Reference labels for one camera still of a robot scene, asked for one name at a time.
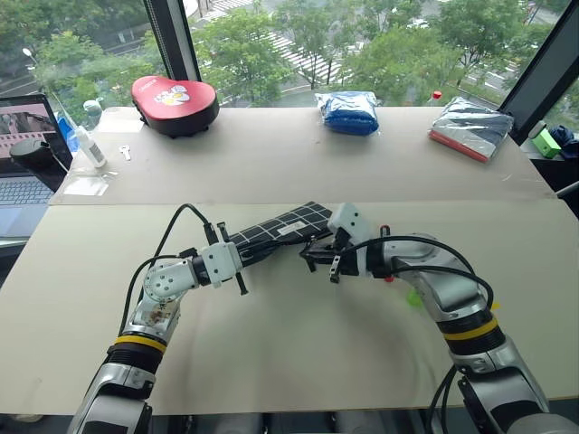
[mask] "crosswalk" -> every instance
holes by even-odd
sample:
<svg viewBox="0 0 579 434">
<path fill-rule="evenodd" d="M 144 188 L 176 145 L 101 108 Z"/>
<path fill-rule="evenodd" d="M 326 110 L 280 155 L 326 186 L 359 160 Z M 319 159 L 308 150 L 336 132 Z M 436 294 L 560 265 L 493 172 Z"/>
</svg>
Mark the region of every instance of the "crosswalk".
<svg viewBox="0 0 579 434">
<path fill-rule="evenodd" d="M 276 34 L 274 32 L 270 32 L 266 39 L 271 41 L 273 45 L 273 49 L 278 52 L 282 58 L 286 59 L 293 65 L 294 68 L 298 71 L 298 73 L 303 74 L 306 72 L 310 75 L 313 71 L 313 65 L 310 58 L 302 56 L 301 54 L 295 52 L 298 50 L 294 49 L 295 44 L 290 39 Z M 323 59 L 318 59 L 316 62 L 316 77 L 319 81 L 326 82 L 327 80 L 327 63 Z M 337 73 L 340 71 L 340 63 L 337 61 L 332 62 L 332 67 L 329 73 L 329 81 L 334 82 L 336 79 Z"/>
<path fill-rule="evenodd" d="M 237 7 L 252 5 L 253 0 L 218 0 L 211 2 L 211 11 L 203 15 L 205 21 L 213 21 L 227 15 L 227 11 Z"/>
<path fill-rule="evenodd" d="M 212 10 L 204 15 L 206 21 L 216 20 L 228 14 L 228 11 L 238 7 L 245 7 L 252 5 L 253 0 L 216 0 L 211 2 Z M 289 61 L 289 63 L 296 69 L 298 74 L 311 76 L 314 69 L 311 59 L 299 54 L 299 50 L 295 50 L 295 44 L 292 40 L 277 34 L 275 32 L 269 32 L 267 39 L 270 40 L 273 48 L 278 52 L 283 59 Z M 352 47 L 353 51 L 359 51 L 360 48 L 357 46 Z M 339 61 L 333 61 L 332 66 L 329 71 L 329 82 L 335 82 L 337 80 L 337 74 L 341 68 L 341 63 Z M 327 70 L 328 65 L 323 59 L 318 59 L 316 61 L 315 71 L 317 81 L 326 82 L 327 80 Z"/>
<path fill-rule="evenodd" d="M 211 7 L 217 11 L 229 11 L 236 7 L 245 7 L 253 4 L 253 0 L 218 0 L 211 2 Z"/>
</svg>

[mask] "laptop keyboard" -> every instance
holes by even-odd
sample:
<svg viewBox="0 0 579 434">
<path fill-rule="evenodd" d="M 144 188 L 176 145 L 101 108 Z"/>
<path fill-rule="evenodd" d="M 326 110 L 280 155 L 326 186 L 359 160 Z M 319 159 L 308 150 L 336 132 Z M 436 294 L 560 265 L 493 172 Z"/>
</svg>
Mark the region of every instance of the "laptop keyboard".
<svg viewBox="0 0 579 434">
<path fill-rule="evenodd" d="M 48 203 L 52 191 L 37 179 L 0 181 L 0 205 Z"/>
</svg>

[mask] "green object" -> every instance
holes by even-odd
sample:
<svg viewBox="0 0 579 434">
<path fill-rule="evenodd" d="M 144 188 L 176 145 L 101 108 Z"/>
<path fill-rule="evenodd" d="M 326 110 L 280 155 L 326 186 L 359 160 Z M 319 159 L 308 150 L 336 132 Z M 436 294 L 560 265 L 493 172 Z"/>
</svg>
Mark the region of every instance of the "green object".
<svg viewBox="0 0 579 434">
<path fill-rule="evenodd" d="M 531 142 L 545 158 L 553 158 L 561 152 L 561 147 L 551 137 L 549 130 L 546 128 L 543 128 L 537 137 L 531 138 Z"/>
<path fill-rule="evenodd" d="M 422 300 L 420 300 L 420 296 L 416 292 L 416 289 L 412 289 L 408 295 L 406 296 L 406 301 L 410 306 L 420 307 L 422 306 Z"/>
</svg>

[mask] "window frame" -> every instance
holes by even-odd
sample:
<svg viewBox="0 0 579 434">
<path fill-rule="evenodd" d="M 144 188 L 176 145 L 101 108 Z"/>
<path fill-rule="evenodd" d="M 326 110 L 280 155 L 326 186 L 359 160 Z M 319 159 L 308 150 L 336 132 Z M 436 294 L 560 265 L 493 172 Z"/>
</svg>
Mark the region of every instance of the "window frame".
<svg viewBox="0 0 579 434">
<path fill-rule="evenodd" d="M 515 119 L 513 140 L 522 145 L 578 76 L 579 2 L 571 0 L 498 109 Z"/>
<path fill-rule="evenodd" d="M 143 0 L 167 77 L 202 81 L 181 0 Z"/>
</svg>

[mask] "table surface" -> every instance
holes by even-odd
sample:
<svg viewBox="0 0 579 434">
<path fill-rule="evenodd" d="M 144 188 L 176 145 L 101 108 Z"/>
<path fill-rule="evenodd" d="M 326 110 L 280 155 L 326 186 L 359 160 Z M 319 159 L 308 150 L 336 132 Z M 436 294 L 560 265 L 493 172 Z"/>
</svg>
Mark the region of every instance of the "table surface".
<svg viewBox="0 0 579 434">
<path fill-rule="evenodd" d="M 541 175 L 508 137 L 475 161 L 430 140 L 441 108 L 377 108 L 380 134 L 353 137 L 320 124 L 316 108 L 223 108 L 194 137 L 161 136 L 133 108 L 109 108 L 94 133 L 113 173 L 102 196 L 63 194 L 52 204 L 304 203 L 515 200 L 549 197 Z M 130 146 L 125 160 L 120 146 Z M 90 167 L 79 153 L 72 173 Z"/>
<path fill-rule="evenodd" d="M 202 210 L 233 232 L 290 206 Z M 428 232 L 461 251 L 495 289 L 501 327 L 547 396 L 579 393 L 578 228 L 564 203 L 358 206 L 375 227 Z M 0 291 L 1 412 L 76 411 L 116 337 L 133 269 L 152 254 L 175 208 L 50 207 Z M 203 245 L 198 220 L 184 214 L 166 251 Z M 310 274 L 298 251 L 284 248 L 244 270 L 245 297 L 232 282 L 185 297 L 149 400 L 156 414 L 429 404 L 450 358 L 425 311 L 405 301 L 408 286 L 364 278 L 336 286 L 326 270 Z M 456 388 L 450 403 L 461 403 Z"/>
</svg>

